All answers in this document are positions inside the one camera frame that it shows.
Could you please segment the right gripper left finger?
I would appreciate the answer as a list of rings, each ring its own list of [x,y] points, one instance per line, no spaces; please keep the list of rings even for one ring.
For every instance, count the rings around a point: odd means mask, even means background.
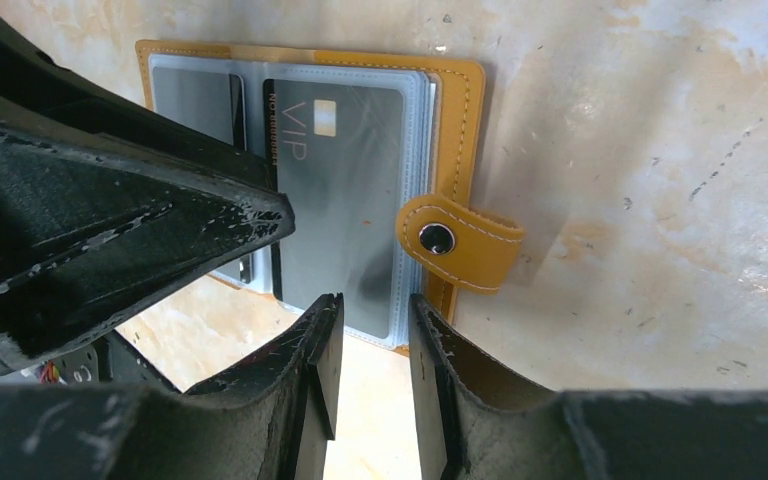
[[[0,384],[0,479],[319,479],[335,436],[344,299],[174,393]]]

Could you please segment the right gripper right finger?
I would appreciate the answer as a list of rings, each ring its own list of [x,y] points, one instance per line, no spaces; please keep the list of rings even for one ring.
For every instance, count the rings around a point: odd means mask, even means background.
[[[425,479],[768,479],[768,391],[554,391],[410,299]]]

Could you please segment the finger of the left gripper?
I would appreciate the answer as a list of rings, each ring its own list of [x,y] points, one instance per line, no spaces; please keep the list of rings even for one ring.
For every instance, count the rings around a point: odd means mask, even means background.
[[[90,134],[116,137],[275,190],[267,162],[180,125],[58,66],[0,17],[0,97]]]
[[[0,373],[76,349],[291,234],[286,196],[0,122]]]

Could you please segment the grey card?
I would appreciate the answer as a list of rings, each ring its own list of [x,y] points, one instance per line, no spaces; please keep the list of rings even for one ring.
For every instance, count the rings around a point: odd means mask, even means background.
[[[239,76],[154,67],[151,81],[158,114],[223,143],[247,147],[244,83]]]

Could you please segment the black VIP card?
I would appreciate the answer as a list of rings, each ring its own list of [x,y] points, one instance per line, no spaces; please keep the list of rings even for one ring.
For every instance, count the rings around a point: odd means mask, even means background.
[[[296,230],[279,244],[282,300],[344,297],[347,326],[390,334],[404,98],[393,88],[270,79],[277,185]]]

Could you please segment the orange leather card holder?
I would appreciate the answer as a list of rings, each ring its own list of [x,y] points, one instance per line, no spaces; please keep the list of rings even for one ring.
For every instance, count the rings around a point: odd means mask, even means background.
[[[440,56],[410,56],[334,50],[294,49],[187,41],[139,40],[135,44],[144,96],[148,107],[156,105],[150,85],[150,62],[163,55],[265,61],[303,65],[329,65],[351,68],[411,70],[430,73],[442,82],[441,117],[432,144],[434,160],[429,169],[431,195],[411,200],[408,210],[398,216],[397,238],[410,240],[409,254],[426,270],[423,292],[444,320],[453,322],[457,294],[469,290],[479,294],[498,292],[504,274],[512,266],[514,250],[524,232],[516,223],[495,214],[470,207],[485,96],[485,72],[472,60]],[[490,264],[480,267],[476,259],[458,254],[453,260],[437,261],[419,251],[419,220],[453,218],[458,233],[468,232],[480,247],[491,250]]]

